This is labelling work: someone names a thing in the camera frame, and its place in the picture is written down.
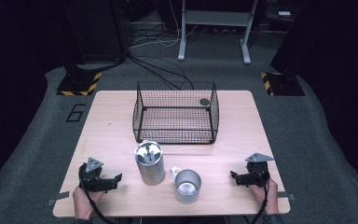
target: black wire basket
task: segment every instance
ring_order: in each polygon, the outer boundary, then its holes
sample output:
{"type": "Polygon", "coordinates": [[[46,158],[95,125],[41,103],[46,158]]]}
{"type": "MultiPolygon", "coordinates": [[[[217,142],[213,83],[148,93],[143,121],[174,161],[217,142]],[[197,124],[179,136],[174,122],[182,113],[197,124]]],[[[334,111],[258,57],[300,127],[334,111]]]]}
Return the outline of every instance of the black wire basket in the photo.
{"type": "Polygon", "coordinates": [[[138,143],[212,144],[219,126],[214,82],[139,82],[132,128],[138,143]]]}

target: silver canister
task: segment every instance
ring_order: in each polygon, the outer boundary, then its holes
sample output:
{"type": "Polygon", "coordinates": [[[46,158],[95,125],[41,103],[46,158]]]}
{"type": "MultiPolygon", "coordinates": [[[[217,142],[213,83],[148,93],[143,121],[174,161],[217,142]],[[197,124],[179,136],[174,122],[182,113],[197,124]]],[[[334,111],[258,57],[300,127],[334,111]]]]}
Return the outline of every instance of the silver canister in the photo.
{"type": "Polygon", "coordinates": [[[146,185],[157,185],[165,177],[162,149],[157,142],[144,140],[135,149],[135,160],[146,185]]]}

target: wooden table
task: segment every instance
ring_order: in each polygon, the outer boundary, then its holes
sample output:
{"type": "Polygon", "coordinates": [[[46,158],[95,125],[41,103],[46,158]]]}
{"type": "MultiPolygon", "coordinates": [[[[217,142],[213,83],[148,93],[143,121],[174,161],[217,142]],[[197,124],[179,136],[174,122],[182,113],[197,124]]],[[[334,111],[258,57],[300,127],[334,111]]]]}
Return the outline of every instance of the wooden table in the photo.
{"type": "MultiPolygon", "coordinates": [[[[212,145],[161,145],[165,178],[157,186],[146,185],[134,158],[138,146],[132,131],[136,91],[98,91],[80,135],[76,151],[62,183],[70,197],[58,200],[53,214],[74,217],[72,192],[78,185],[78,169],[89,157],[103,162],[101,178],[122,173],[117,189],[104,195],[99,208],[107,217],[235,216],[256,214],[259,205],[250,189],[237,186],[230,171],[246,174],[245,159],[258,152],[273,156],[249,91],[217,91],[220,121],[212,145]],[[201,176],[196,202],[179,203],[169,170],[192,169],[201,176]]],[[[275,161],[268,162],[271,177],[284,191],[275,161]]],[[[287,198],[279,199],[281,213],[290,210],[287,198]]]]}

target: metal stand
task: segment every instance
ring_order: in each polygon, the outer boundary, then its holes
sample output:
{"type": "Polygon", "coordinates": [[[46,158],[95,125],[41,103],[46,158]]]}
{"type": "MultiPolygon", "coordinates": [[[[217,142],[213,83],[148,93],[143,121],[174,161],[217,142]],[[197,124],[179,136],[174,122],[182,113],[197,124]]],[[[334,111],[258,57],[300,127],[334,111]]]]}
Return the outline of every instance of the metal stand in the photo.
{"type": "Polygon", "coordinates": [[[241,39],[243,62],[249,65],[251,58],[249,56],[247,42],[252,28],[257,2],[258,0],[254,0],[250,12],[221,12],[186,10],[186,0],[182,0],[182,37],[178,60],[185,60],[187,24],[242,26],[246,27],[244,37],[241,39]]]}

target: silver cup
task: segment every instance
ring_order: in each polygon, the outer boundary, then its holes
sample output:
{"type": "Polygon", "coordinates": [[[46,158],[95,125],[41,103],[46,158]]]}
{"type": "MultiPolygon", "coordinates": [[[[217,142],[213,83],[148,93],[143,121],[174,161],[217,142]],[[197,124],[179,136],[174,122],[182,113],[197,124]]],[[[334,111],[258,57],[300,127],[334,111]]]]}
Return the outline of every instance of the silver cup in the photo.
{"type": "Polygon", "coordinates": [[[173,166],[170,170],[175,186],[176,199],[181,203],[193,203],[199,197],[201,178],[192,170],[180,170],[173,166]]]}
{"type": "Polygon", "coordinates": [[[144,140],[135,149],[135,160],[146,185],[157,185],[165,177],[162,149],[157,142],[144,140]]]}

